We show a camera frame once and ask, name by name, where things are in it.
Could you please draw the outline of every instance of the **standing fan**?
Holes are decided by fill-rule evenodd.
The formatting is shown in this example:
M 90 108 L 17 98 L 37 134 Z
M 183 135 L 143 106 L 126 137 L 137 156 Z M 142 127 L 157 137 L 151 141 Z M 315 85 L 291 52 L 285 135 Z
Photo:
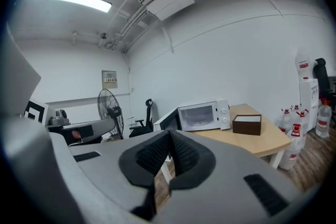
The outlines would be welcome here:
M 121 108 L 114 95 L 107 89 L 102 89 L 98 95 L 98 111 L 102 120 L 114 119 L 115 128 L 110 131 L 111 137 L 119 136 L 123 139 L 124 119 Z

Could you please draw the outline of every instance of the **office chair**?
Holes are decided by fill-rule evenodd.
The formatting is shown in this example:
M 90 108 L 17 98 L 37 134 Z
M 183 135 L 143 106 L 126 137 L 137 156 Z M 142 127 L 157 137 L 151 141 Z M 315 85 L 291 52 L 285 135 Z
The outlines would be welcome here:
M 153 104 L 152 99 L 148 99 L 146 101 L 146 106 L 147 106 L 146 126 L 143 125 L 142 123 L 143 120 L 135 121 L 135 122 L 139 122 L 140 126 L 130 127 L 130 130 L 133 130 L 132 133 L 130 134 L 130 138 L 153 132 L 153 123 L 152 123 L 152 119 L 150 118 L 152 104 Z
M 336 106 L 336 93 L 332 91 L 330 88 L 330 82 L 327 74 L 327 69 L 326 69 L 326 61 L 323 58 L 316 59 L 317 65 L 314 66 L 314 74 L 317 78 L 319 88 L 320 88 L 320 97 L 321 98 L 326 98 L 327 100 L 330 100 L 332 110 L 335 109 Z M 332 112 L 332 120 L 334 121 L 335 125 L 334 128 L 336 127 L 336 119 L 335 119 L 336 113 Z

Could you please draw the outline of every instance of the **brown tissue box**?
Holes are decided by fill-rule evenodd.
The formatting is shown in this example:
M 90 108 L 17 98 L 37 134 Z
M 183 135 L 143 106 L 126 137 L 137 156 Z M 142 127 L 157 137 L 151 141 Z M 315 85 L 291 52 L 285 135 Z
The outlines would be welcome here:
M 232 121 L 232 129 L 237 134 L 260 135 L 261 115 L 237 115 Z

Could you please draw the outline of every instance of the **white microwave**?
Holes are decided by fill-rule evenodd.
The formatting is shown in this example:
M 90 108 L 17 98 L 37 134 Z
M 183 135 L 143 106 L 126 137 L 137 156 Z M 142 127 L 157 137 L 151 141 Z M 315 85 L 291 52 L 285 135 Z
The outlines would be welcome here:
M 230 129 L 229 105 L 226 99 L 212 99 L 178 107 L 183 131 Z

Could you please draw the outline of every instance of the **wooden table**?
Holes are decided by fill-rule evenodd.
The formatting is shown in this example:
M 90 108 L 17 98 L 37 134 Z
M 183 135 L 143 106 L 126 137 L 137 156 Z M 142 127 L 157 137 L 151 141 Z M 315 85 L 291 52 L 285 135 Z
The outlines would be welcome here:
M 261 135 L 233 133 L 232 120 L 238 114 L 255 115 L 260 113 L 248 104 L 233 105 L 230 107 L 231 129 L 223 131 L 221 129 L 213 129 L 189 133 L 242 147 L 258 157 L 272 155 L 270 165 L 276 169 L 280 163 L 284 149 L 291 143 L 290 139 L 264 116 L 261 116 Z M 171 176 L 166 164 L 161 167 L 161 171 L 167 182 L 169 182 Z

